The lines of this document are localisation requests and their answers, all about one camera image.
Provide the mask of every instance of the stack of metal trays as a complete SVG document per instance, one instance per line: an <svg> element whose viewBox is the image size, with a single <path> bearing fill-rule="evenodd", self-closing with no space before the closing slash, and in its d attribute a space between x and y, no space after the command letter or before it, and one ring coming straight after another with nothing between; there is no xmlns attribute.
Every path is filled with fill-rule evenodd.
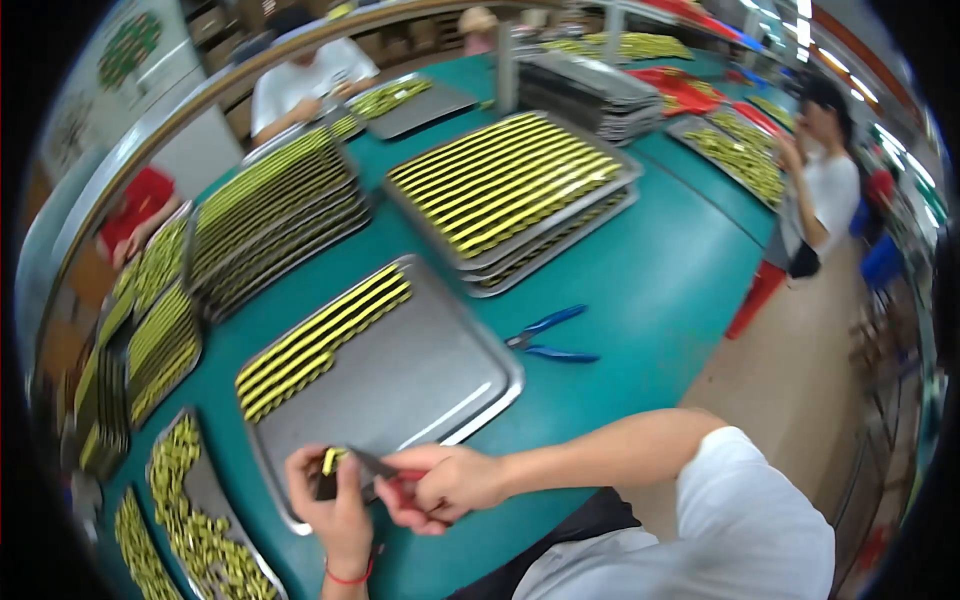
<svg viewBox="0 0 960 600"><path fill-rule="evenodd" d="M183 264L183 234L189 204L185 204L150 239L114 282L113 297L127 286L133 288L133 320L139 323L150 311L160 293L180 274Z"/></svg>
<svg viewBox="0 0 960 600"><path fill-rule="evenodd" d="M523 112L400 163L384 189L475 297L503 293L636 200L641 167Z"/></svg>
<svg viewBox="0 0 960 600"><path fill-rule="evenodd" d="M370 221L357 167L329 129L293 137L217 190L188 221L183 279L205 319L222 322Z"/></svg>
<svg viewBox="0 0 960 600"><path fill-rule="evenodd" d="M139 430L193 371L203 339L195 308L176 279L133 332L126 351L131 424Z"/></svg>
<svg viewBox="0 0 960 600"><path fill-rule="evenodd" d="M523 370L423 260L408 254L284 333L244 365L235 385L277 509L307 535L310 526L287 495L283 462L291 452L317 440L377 454L456 444L514 401Z"/></svg>
<svg viewBox="0 0 960 600"><path fill-rule="evenodd" d="M80 468L107 481L130 451L130 418L123 365L95 348L77 384L74 410Z"/></svg>
<svg viewBox="0 0 960 600"><path fill-rule="evenodd" d="M476 98L458 89L410 73L347 100L347 108L366 119L367 130L390 139L448 114L472 107Z"/></svg>
<svg viewBox="0 0 960 600"><path fill-rule="evenodd" d="M146 478L154 520L198 598L286 600L283 584L224 497L191 408L160 432Z"/></svg>
<svg viewBox="0 0 960 600"><path fill-rule="evenodd" d="M599 60L548 52L517 62L521 104L556 112L601 139L626 144L663 120L655 87Z"/></svg>

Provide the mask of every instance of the person's arm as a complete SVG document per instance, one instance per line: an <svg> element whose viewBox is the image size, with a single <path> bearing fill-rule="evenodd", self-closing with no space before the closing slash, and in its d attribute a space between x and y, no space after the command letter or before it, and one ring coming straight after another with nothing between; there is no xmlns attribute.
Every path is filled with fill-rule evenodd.
<svg viewBox="0 0 960 600"><path fill-rule="evenodd" d="M371 564L373 525L360 493L360 463L350 455L341 459L337 497L317 501L309 482L325 451L326 446L310 445L287 458L284 469L290 505L294 514L310 525L326 551L321 600L368 600L366 576Z"/></svg>
<svg viewBox="0 0 960 600"><path fill-rule="evenodd" d="M439 535L471 510L525 492L557 488L644 486L676 478L701 440L726 424L698 410L633 415L567 442L489 457L465 446L428 444L384 458L397 468L425 470L412 492L419 509L400 508L395 490L374 481L398 525Z"/></svg>
<svg viewBox="0 0 960 600"><path fill-rule="evenodd" d="M308 121L320 112L322 102L316 98L303 98L287 112L277 105L275 78L267 73L253 87L251 102L251 132L253 147L262 146L285 130Z"/></svg>

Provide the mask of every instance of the black item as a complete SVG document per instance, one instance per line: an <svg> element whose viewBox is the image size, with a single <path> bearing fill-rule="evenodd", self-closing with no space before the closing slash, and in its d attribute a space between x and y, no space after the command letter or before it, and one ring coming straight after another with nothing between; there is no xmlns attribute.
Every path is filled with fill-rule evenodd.
<svg viewBox="0 0 960 600"><path fill-rule="evenodd" d="M514 595L530 565L554 545L565 541L589 540L611 531L641 526L629 502L624 502L613 488L601 488L542 540L496 571L454 591L446 600L509 598Z"/></svg>
<svg viewBox="0 0 960 600"><path fill-rule="evenodd" d="M797 253L793 255L790 261L790 268L787 273L794 279L805 279L817 275L820 271L820 256L817 251L810 248L810 245L804 242Z"/></svg>

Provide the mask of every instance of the hand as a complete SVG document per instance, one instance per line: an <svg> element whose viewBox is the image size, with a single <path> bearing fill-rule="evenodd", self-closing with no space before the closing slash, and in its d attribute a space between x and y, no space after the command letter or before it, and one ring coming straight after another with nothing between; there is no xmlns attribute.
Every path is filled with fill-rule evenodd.
<svg viewBox="0 0 960 600"><path fill-rule="evenodd" d="M287 115L296 123L312 121L320 114L323 105L323 101L317 98L304 98L297 102L297 105L291 108Z"/></svg>
<svg viewBox="0 0 960 600"><path fill-rule="evenodd" d="M130 239L127 240L128 246L125 255L127 258L130 258L144 249L147 245L147 241L150 239L150 233L142 225L136 226L133 229L133 233L130 234Z"/></svg>
<svg viewBox="0 0 960 600"><path fill-rule="evenodd" d="M797 150L797 143L781 133L777 135L777 145L780 147L780 162L783 169L791 174L799 174L804 169L804 161Z"/></svg>
<svg viewBox="0 0 960 600"><path fill-rule="evenodd" d="M111 264L114 271L120 271L127 264L127 248L130 247L130 240L120 240L113 248L113 257Z"/></svg>
<svg viewBox="0 0 960 600"><path fill-rule="evenodd" d="M373 543L373 525L360 495L360 463L344 456L337 467L337 497L318 502L309 481L320 470L326 448L309 445L287 457L290 505L320 538L329 571L341 579L358 579L367 572Z"/></svg>
<svg viewBox="0 0 960 600"><path fill-rule="evenodd" d="M373 480L394 523L419 535L441 535L469 511L492 508L507 498L502 459L463 445L421 445L384 457L383 462L427 471L415 485L404 482L414 496L413 508L403 507L399 493L383 479Z"/></svg>
<svg viewBox="0 0 960 600"><path fill-rule="evenodd" d="M332 90L330 90L330 96L334 98L341 98L343 100L346 100L350 88L351 88L350 82L343 82L341 84L337 84L333 87Z"/></svg>

